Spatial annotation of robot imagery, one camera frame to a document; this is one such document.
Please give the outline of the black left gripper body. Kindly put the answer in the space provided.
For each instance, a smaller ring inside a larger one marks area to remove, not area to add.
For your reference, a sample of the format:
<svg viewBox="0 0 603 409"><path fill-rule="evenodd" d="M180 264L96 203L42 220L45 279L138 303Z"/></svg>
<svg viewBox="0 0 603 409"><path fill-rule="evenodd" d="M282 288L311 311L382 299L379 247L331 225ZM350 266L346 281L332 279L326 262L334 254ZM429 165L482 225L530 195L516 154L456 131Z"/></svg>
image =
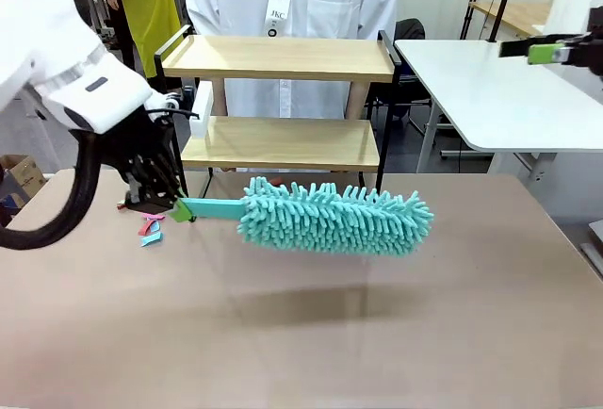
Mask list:
<svg viewBox="0 0 603 409"><path fill-rule="evenodd" d="M152 117L143 107L110 129L110 165L129 170L139 156L166 169L175 170L171 149L174 123L171 115Z"/></svg>

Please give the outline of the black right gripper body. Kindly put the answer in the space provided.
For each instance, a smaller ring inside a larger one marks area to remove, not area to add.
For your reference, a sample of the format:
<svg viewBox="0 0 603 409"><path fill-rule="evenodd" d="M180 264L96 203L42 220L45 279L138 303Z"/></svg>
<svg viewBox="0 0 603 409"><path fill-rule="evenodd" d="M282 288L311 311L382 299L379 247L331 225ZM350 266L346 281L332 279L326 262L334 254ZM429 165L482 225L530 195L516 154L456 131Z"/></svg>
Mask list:
<svg viewBox="0 0 603 409"><path fill-rule="evenodd" d="M565 65L587 68L599 78L603 76L602 57L602 27L595 27L592 31L576 36L565 43L569 53Z"/></svg>

